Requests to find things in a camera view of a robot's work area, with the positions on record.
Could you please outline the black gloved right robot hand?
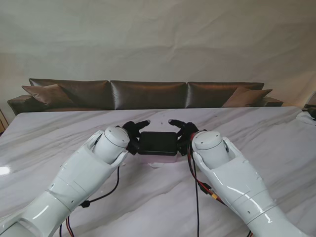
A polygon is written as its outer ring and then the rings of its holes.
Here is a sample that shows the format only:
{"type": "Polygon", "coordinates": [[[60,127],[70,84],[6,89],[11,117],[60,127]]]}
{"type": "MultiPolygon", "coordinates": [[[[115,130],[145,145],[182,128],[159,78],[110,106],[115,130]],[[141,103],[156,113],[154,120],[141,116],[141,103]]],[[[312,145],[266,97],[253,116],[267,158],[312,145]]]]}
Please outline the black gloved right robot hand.
{"type": "Polygon", "coordinates": [[[188,154],[188,147],[192,141],[192,136],[199,132],[198,128],[192,122],[183,122],[176,119],[170,119],[168,123],[180,129],[177,132],[177,150],[182,156],[186,156],[188,154]]]}

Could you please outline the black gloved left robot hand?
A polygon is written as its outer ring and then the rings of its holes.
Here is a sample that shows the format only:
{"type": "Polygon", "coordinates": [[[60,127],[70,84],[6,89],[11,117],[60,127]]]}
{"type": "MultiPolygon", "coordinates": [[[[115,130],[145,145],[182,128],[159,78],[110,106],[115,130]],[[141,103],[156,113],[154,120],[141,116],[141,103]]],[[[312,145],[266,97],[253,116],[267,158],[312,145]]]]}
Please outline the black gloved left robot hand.
{"type": "Polygon", "coordinates": [[[149,124],[150,124],[150,120],[144,120],[138,123],[129,121],[123,125],[122,128],[127,132],[128,137],[130,139],[126,149],[132,155],[137,154],[140,149],[140,142],[139,142],[140,130],[145,128],[149,124]]]}

